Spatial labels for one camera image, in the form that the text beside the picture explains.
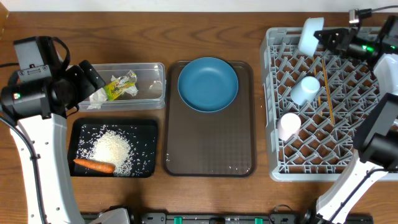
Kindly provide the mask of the wooden chopstick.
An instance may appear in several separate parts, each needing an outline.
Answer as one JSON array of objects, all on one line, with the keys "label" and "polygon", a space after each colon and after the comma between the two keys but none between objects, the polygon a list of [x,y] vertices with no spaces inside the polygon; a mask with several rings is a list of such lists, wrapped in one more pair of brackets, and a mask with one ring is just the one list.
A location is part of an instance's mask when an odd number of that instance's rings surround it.
[{"label": "wooden chopstick", "polygon": [[328,102],[328,109],[329,109],[329,114],[330,114],[330,121],[331,121],[331,125],[334,126],[335,125],[335,119],[334,119],[334,115],[333,115],[333,107],[332,107],[331,98],[330,98],[330,89],[329,89],[329,85],[328,85],[328,75],[327,75],[327,72],[326,72],[326,66],[325,66],[324,59],[322,59],[321,62],[322,62],[323,77],[324,77],[324,83],[325,83],[325,89],[326,89],[326,97],[327,97],[327,102]]},{"label": "wooden chopstick", "polygon": [[[312,62],[313,62],[313,76],[314,76],[314,78],[316,79],[316,81],[318,82],[318,84],[317,84],[317,88],[318,88],[318,90],[317,90],[317,93],[319,92],[319,90],[320,90],[320,87],[321,87],[321,84],[320,84],[320,82],[319,82],[319,80],[317,79],[317,65],[316,65],[316,61],[315,61],[315,57],[313,56],[312,57]],[[321,106],[322,105],[322,101],[321,101],[321,98],[320,98],[320,96],[318,96],[317,98],[317,106],[319,107],[319,106]],[[322,117],[323,116],[323,109],[321,109],[321,111],[319,112],[319,115]]]}]

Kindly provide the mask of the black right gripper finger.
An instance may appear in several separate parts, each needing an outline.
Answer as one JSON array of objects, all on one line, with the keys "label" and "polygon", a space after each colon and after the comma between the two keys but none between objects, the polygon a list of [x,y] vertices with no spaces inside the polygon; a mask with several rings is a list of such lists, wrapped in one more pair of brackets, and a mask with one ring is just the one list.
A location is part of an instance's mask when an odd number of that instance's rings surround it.
[{"label": "black right gripper finger", "polygon": [[348,29],[336,28],[315,31],[314,37],[320,42],[340,42],[346,34],[348,34]]},{"label": "black right gripper finger", "polygon": [[319,43],[324,46],[327,50],[333,53],[341,53],[341,50],[338,48],[339,44],[342,41],[340,35],[326,35],[326,36],[318,36],[317,39]]}]

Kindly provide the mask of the white tissue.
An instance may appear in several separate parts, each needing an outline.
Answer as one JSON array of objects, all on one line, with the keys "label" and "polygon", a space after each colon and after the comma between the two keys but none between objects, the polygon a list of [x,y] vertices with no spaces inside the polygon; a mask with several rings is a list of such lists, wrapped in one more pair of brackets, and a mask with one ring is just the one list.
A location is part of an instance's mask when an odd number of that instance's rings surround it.
[{"label": "white tissue", "polygon": [[90,105],[88,106],[88,110],[100,109],[104,102],[109,101],[105,93],[104,87],[93,93],[89,97],[89,100]]}]

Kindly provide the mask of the yellow green snack wrapper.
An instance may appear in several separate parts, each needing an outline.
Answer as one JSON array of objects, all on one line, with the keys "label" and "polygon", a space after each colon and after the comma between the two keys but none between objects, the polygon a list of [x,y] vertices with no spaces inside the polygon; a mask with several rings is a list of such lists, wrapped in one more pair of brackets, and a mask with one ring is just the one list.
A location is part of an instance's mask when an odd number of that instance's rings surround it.
[{"label": "yellow green snack wrapper", "polygon": [[128,93],[131,96],[136,96],[138,89],[136,87],[137,76],[130,70],[124,76],[115,78],[112,76],[111,83],[104,87],[105,93],[109,101],[114,101],[124,93]]}]

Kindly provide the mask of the pink cup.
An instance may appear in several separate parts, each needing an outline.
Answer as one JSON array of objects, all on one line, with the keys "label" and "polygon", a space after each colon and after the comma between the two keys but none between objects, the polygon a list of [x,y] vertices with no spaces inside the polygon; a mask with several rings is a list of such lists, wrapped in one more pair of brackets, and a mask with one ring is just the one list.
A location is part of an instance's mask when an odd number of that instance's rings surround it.
[{"label": "pink cup", "polygon": [[287,141],[291,136],[297,134],[301,127],[301,119],[295,113],[286,113],[277,122],[278,137]]}]

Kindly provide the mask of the dark blue plate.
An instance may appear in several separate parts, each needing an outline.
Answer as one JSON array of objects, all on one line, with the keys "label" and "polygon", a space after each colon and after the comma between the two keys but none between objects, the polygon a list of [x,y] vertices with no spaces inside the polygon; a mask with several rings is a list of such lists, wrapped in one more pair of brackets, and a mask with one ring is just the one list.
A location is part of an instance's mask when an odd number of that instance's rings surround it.
[{"label": "dark blue plate", "polygon": [[237,73],[222,59],[202,57],[191,62],[180,72],[178,93],[183,102],[203,113],[214,113],[228,107],[239,90]]}]

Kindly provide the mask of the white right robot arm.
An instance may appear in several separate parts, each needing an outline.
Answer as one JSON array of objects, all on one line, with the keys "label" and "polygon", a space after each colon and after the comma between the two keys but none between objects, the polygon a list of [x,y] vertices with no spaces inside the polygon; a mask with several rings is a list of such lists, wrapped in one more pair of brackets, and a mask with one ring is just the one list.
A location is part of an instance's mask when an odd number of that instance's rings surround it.
[{"label": "white right robot arm", "polygon": [[380,100],[357,128],[354,153],[343,173],[308,211],[304,223],[344,223],[364,193],[388,173],[397,172],[397,16],[389,16],[375,40],[358,29],[317,30],[313,36],[335,55],[365,61],[379,84]]}]

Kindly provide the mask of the orange carrot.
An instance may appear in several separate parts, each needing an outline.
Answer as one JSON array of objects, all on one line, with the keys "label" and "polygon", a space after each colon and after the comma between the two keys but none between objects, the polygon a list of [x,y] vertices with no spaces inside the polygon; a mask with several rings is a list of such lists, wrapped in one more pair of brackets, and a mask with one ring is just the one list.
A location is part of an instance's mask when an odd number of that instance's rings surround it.
[{"label": "orange carrot", "polygon": [[92,161],[88,159],[74,159],[73,161],[74,163],[81,165],[83,167],[106,174],[112,174],[116,169],[113,164],[109,164],[106,162]]}]

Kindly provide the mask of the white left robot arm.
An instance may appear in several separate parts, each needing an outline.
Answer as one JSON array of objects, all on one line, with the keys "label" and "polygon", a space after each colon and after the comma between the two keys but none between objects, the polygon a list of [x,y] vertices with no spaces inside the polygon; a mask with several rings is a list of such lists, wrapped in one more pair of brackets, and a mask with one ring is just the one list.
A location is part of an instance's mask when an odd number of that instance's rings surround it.
[{"label": "white left robot arm", "polygon": [[70,65],[61,58],[57,37],[16,40],[16,70],[1,90],[1,121],[19,152],[29,223],[130,223],[124,207],[97,217],[83,216],[75,200],[68,166],[67,111],[105,86],[89,61]]}]

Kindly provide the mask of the light blue cup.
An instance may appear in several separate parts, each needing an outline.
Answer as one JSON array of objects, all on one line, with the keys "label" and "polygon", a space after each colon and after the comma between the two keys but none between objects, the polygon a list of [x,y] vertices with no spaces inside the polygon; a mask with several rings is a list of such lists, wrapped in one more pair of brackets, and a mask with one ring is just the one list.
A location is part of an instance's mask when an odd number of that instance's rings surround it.
[{"label": "light blue cup", "polygon": [[299,106],[314,100],[317,94],[318,82],[312,76],[301,79],[291,90],[290,97],[292,101]]}]

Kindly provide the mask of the light blue bowl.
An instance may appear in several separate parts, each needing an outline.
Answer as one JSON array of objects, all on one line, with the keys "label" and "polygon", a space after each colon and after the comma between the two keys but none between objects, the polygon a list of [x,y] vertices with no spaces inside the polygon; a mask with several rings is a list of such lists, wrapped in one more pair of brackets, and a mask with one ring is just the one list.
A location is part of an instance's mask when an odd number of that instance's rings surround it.
[{"label": "light blue bowl", "polygon": [[314,36],[316,31],[322,30],[324,18],[308,18],[302,29],[298,49],[306,56],[312,57],[316,51],[319,40]]}]

